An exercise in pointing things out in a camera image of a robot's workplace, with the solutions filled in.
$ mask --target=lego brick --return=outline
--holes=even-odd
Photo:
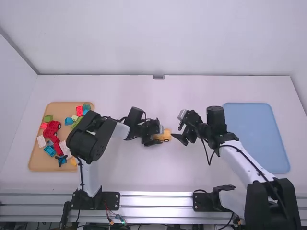
[[[63,151],[62,151],[62,149],[61,149],[61,147],[59,146],[59,143],[58,142],[56,142],[56,143],[54,143],[54,150],[56,151],[56,154],[58,155],[58,156],[63,156],[64,154],[63,154]]]
[[[43,132],[44,138],[51,138],[61,127],[60,121],[50,121]]]
[[[60,148],[62,149],[63,154],[64,154],[64,155],[67,155],[67,158],[66,158],[66,159],[69,159],[69,158],[72,157],[72,155],[71,155],[71,150],[66,146],[66,141],[65,141],[65,140],[64,140],[64,141],[61,141],[61,142],[59,143],[59,146],[60,146]]]
[[[77,106],[76,107],[76,115],[77,116],[82,116],[82,106]]]
[[[76,115],[72,115],[72,116],[71,116],[71,118],[72,118],[72,120],[73,120],[73,121],[77,121],[78,116],[76,116]]]
[[[91,110],[91,105],[90,104],[88,104],[88,103],[84,103],[83,105],[82,105],[82,111],[85,111],[85,110]]]
[[[69,125],[72,125],[72,124],[73,124],[73,119],[71,117],[67,117],[65,119],[65,125],[69,126]]]
[[[73,166],[75,166],[75,167],[77,167],[77,165],[78,165],[78,163],[77,163],[77,161],[76,161],[76,159],[75,159],[74,157],[72,157],[70,163],[71,163]]]
[[[43,122],[43,123],[40,125],[40,128],[46,129],[47,126],[48,126],[48,123],[47,123],[47,122]]]
[[[40,148],[46,146],[45,138],[44,138],[43,135],[38,136],[36,139],[37,139],[37,142],[38,142],[38,146]]]
[[[55,150],[47,145],[45,148],[44,148],[44,151],[50,156],[50,157],[54,157],[54,155],[56,154]]]
[[[86,113],[87,113],[87,112],[88,112],[88,110],[87,110],[87,109],[86,109],[86,110],[84,110],[84,111],[83,111],[83,116],[84,116],[84,115],[86,115]]]
[[[53,148],[53,142],[52,142],[51,140],[48,140],[48,141],[47,141],[47,145],[49,145],[50,147]]]
[[[50,139],[51,139],[51,141],[53,142],[53,145],[54,145],[55,143],[59,143],[59,142],[60,142],[60,140],[58,139],[57,136],[52,136]]]
[[[77,124],[78,124],[77,122],[73,122],[73,124],[71,125],[71,129],[73,130]]]
[[[50,121],[52,121],[52,119],[53,119],[53,115],[46,115],[46,116],[44,116],[44,121],[45,122],[50,122]]]
[[[83,116],[78,117],[77,123],[79,123],[79,122],[81,121],[82,118],[83,118]]]

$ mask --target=yellow toy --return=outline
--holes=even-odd
[[[168,142],[168,141],[171,140],[171,137],[172,137],[171,136],[171,130],[166,128],[166,129],[164,129],[163,134],[155,134],[155,135],[153,135],[152,139]]]
[[[77,167],[77,162],[76,159],[74,157],[71,158],[71,164],[75,167]]]

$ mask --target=metal extrusion frame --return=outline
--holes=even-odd
[[[226,224],[230,212],[194,212],[192,192],[120,192],[119,213],[127,223]],[[0,221],[59,222],[72,194],[1,193]],[[297,197],[302,225],[307,225],[307,194]],[[69,222],[78,211],[71,210]],[[108,223],[103,210],[81,210],[79,222]]]

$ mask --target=red lego brick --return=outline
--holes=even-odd
[[[59,140],[58,137],[56,137],[56,136],[52,136],[50,139],[51,139],[51,141],[52,141],[53,143],[59,143],[59,142],[60,142],[60,140]]]
[[[57,142],[57,143],[54,143],[54,144],[53,144],[53,147],[54,147],[54,150],[56,151],[56,153],[57,153],[57,155],[58,155],[59,157],[61,157],[61,156],[64,155],[64,154],[63,154],[63,151],[62,151],[61,147],[59,146],[59,143],[58,143],[58,142]]]
[[[77,116],[82,116],[82,114],[83,114],[82,106],[77,106],[76,107],[76,112],[77,112]]]
[[[51,138],[62,127],[60,121],[50,121],[43,132],[44,138]]]
[[[40,125],[40,128],[46,129],[47,126],[48,126],[48,123],[47,123],[47,122],[43,122],[43,123]]]

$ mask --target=blue tray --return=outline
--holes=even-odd
[[[290,164],[273,110],[267,103],[225,103],[227,131],[271,173],[287,173]]]

